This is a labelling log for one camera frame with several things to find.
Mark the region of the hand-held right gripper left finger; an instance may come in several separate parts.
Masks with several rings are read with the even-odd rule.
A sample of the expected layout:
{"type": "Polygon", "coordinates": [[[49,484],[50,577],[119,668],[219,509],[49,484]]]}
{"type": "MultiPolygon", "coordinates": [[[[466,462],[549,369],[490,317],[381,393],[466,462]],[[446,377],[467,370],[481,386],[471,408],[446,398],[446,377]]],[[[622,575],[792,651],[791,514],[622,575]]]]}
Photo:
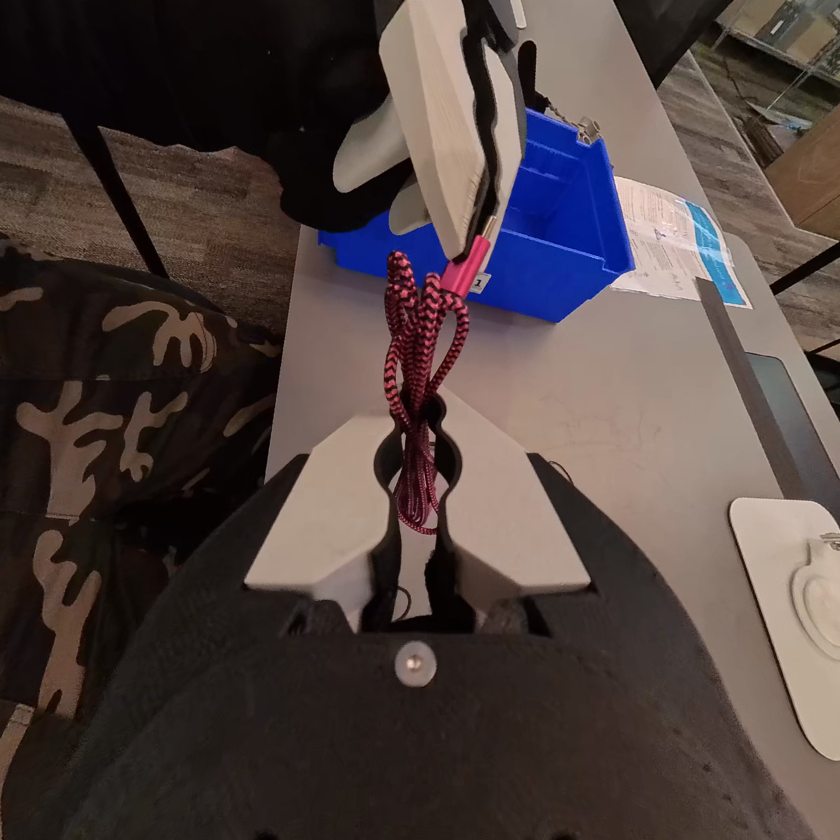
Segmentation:
{"type": "Polygon", "coordinates": [[[353,416],[321,441],[301,461],[245,585],[336,602],[362,631],[388,628],[403,548],[389,485],[402,457],[387,413],[353,416]]]}

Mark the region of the grey plastic bracket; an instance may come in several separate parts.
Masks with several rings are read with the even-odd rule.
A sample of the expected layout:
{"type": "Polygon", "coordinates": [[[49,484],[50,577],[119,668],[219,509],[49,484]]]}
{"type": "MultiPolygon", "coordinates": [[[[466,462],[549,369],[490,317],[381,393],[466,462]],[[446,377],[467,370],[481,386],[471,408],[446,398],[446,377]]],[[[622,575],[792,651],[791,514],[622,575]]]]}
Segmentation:
{"type": "Polygon", "coordinates": [[[551,102],[546,106],[544,114],[563,125],[573,128],[577,133],[577,141],[584,145],[593,145],[602,138],[601,128],[597,121],[583,117],[577,121],[567,118],[551,102]]]}

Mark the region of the black sign easel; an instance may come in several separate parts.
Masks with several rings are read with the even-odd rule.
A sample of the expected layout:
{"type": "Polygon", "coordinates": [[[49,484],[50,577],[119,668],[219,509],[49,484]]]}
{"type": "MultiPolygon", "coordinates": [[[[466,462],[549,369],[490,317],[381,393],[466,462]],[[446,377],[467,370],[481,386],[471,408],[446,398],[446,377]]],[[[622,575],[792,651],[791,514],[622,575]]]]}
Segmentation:
{"type": "Polygon", "coordinates": [[[151,274],[168,280],[169,275],[164,263],[156,251],[128,189],[123,183],[119,169],[112,158],[109,145],[99,127],[69,115],[63,116],[63,120],[80,152],[98,177],[113,209],[122,221],[147,269],[151,274]]]}

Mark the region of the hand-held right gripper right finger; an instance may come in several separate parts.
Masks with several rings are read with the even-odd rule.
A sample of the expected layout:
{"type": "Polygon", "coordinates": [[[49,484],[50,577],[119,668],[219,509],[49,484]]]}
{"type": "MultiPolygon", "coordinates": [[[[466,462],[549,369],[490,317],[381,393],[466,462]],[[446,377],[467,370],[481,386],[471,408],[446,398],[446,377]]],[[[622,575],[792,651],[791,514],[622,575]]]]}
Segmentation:
{"type": "Polygon", "coordinates": [[[526,452],[444,387],[440,453],[454,472],[440,502],[457,593],[482,617],[497,603],[587,588],[591,576],[526,452]]]}

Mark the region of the printed paper sheet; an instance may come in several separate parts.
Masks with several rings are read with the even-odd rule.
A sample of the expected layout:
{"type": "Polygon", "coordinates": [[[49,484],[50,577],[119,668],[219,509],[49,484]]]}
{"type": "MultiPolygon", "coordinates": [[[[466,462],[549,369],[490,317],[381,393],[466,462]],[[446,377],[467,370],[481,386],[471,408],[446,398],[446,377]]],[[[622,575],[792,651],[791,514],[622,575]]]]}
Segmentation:
{"type": "Polygon", "coordinates": [[[698,301],[697,279],[723,303],[752,309],[718,223],[702,206],[655,186],[615,179],[635,268],[611,285],[618,291],[698,301]]]}

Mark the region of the blue divided plastic bin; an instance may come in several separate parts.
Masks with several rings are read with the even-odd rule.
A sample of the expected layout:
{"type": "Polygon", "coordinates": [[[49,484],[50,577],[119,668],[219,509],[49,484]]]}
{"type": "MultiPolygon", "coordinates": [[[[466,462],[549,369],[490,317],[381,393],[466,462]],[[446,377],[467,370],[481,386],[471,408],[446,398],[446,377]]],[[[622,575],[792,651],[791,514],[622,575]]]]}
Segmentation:
{"type": "Polygon", "coordinates": [[[527,145],[468,301],[560,322],[635,268],[603,140],[527,110],[527,145]]]}

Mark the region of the white adjustable stand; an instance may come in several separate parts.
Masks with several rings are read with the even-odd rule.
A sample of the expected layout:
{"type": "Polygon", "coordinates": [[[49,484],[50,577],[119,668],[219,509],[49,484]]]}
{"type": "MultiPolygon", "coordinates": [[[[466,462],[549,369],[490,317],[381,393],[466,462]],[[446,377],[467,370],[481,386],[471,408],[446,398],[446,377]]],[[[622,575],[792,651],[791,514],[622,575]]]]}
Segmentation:
{"type": "Polygon", "coordinates": [[[806,740],[839,760],[838,523],[812,500],[738,498],[731,530],[806,740]]]}

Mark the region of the camouflage trousers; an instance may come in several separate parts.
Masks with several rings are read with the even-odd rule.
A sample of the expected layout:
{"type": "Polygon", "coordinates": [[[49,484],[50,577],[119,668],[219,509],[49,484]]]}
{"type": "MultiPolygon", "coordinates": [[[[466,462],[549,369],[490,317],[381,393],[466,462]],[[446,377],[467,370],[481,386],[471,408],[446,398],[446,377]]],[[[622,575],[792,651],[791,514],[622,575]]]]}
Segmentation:
{"type": "Polygon", "coordinates": [[[265,473],[283,339],[2,235],[2,793],[61,772],[152,604],[265,473]]]}

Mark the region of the large cardboard box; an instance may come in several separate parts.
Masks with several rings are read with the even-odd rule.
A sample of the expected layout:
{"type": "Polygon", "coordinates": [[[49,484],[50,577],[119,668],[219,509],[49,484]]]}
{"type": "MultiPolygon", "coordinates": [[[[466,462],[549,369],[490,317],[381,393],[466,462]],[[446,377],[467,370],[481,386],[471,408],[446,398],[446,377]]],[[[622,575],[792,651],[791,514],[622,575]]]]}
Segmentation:
{"type": "Polygon", "coordinates": [[[839,111],[795,141],[765,175],[793,224],[839,239],[839,111]]]}

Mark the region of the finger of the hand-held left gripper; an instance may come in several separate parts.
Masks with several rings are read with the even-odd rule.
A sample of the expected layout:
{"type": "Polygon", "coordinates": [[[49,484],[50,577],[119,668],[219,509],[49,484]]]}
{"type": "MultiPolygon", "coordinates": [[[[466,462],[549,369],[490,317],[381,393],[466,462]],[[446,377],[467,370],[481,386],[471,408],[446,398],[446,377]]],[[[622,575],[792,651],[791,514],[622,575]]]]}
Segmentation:
{"type": "Polygon", "coordinates": [[[497,103],[487,43],[462,2],[401,2],[380,58],[427,215],[447,259],[463,261],[498,213],[497,103]]]}
{"type": "Polygon", "coordinates": [[[492,117],[488,163],[493,187],[492,215],[500,228],[526,148],[527,118],[517,63],[524,25],[520,2],[485,2],[488,26],[483,56],[490,80],[492,117]]]}

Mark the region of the person's left hand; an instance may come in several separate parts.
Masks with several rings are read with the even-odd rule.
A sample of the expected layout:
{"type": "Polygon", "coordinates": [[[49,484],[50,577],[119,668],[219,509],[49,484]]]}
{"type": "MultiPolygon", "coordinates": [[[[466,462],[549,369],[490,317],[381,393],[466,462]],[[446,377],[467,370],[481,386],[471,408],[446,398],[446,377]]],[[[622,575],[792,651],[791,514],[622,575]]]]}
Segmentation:
{"type": "Polygon", "coordinates": [[[349,192],[340,192],[333,182],[335,157],[361,114],[351,99],[339,98],[314,106],[307,119],[270,135],[265,159],[281,185],[281,209],[293,220],[347,233],[367,225],[392,204],[412,172],[407,161],[349,192]]]}

